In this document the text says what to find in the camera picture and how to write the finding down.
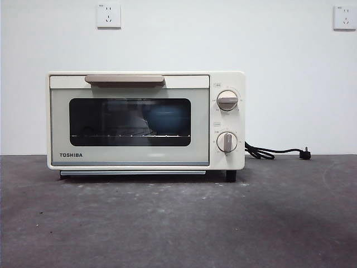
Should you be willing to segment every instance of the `electrical outlet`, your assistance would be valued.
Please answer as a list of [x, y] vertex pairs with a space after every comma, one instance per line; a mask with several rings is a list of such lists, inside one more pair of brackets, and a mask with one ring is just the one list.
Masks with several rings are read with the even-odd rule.
[[336, 6], [334, 8], [334, 30], [355, 31], [357, 29], [357, 7]]
[[121, 6], [118, 3], [97, 5], [97, 28], [121, 28]]

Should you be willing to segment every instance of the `control knob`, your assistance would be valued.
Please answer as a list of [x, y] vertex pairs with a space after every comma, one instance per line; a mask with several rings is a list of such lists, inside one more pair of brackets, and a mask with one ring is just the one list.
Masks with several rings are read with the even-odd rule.
[[237, 137], [230, 132], [223, 132], [217, 138], [218, 148], [223, 152], [232, 152], [237, 147]]
[[238, 97], [233, 91], [226, 90], [218, 95], [217, 104], [224, 111], [233, 110], [237, 103]]

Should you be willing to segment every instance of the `oven window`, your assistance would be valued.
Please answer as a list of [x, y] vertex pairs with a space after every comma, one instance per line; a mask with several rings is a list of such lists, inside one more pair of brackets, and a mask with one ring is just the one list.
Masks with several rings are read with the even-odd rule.
[[74, 146], [187, 146], [191, 142], [188, 99], [72, 99]]

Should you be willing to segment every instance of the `black power cord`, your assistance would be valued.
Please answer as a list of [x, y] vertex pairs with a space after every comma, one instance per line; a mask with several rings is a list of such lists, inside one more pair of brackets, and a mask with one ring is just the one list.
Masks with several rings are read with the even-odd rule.
[[299, 157], [303, 160], [309, 160], [311, 159], [311, 153], [307, 150], [307, 147], [305, 147], [305, 151], [300, 150], [300, 149], [289, 149], [289, 150], [271, 150], [271, 149], [266, 149], [266, 148], [259, 148], [259, 147], [254, 147], [249, 145], [247, 142], [245, 142], [245, 151], [250, 153], [251, 156], [255, 157], [256, 159], [268, 159], [268, 160], [273, 160], [275, 156], [273, 154], [270, 154], [268, 152], [275, 152], [277, 154], [284, 154], [286, 152], [299, 152]]

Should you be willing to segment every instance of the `cream toaster oven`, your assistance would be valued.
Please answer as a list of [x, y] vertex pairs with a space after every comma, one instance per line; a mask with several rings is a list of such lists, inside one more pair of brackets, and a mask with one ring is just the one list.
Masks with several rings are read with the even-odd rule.
[[204, 174], [244, 167], [240, 71], [52, 72], [47, 164], [66, 175]]

